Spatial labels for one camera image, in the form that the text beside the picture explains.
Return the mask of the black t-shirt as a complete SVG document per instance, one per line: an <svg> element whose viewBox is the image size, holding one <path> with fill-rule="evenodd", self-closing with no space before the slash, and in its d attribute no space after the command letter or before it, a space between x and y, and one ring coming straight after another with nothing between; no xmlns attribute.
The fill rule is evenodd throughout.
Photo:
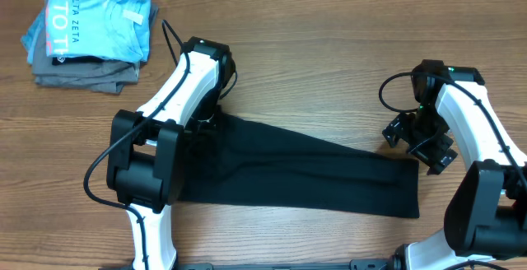
<svg viewBox="0 0 527 270"><path fill-rule="evenodd" d="M418 218L418 163L218 109L187 150L181 201Z"/></svg>

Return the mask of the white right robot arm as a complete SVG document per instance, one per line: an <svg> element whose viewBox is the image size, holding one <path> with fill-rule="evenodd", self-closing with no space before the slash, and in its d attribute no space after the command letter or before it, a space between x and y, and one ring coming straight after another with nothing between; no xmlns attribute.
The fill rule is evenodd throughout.
<svg viewBox="0 0 527 270"><path fill-rule="evenodd" d="M466 174L430 237L396 249L388 269L496 268L526 255L526 154L512 141L475 67L423 60L408 72L416 109L397 109L383 130L391 147L440 174L462 156Z"/></svg>

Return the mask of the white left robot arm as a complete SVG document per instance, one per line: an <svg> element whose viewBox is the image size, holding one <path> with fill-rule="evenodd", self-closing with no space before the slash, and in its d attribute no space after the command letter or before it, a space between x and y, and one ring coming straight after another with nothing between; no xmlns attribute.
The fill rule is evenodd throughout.
<svg viewBox="0 0 527 270"><path fill-rule="evenodd" d="M213 118L235 70L228 45L192 37L161 89L136 111L122 109L114 116L106 181L128 209L132 269L175 266L170 218L184 183L184 152Z"/></svg>

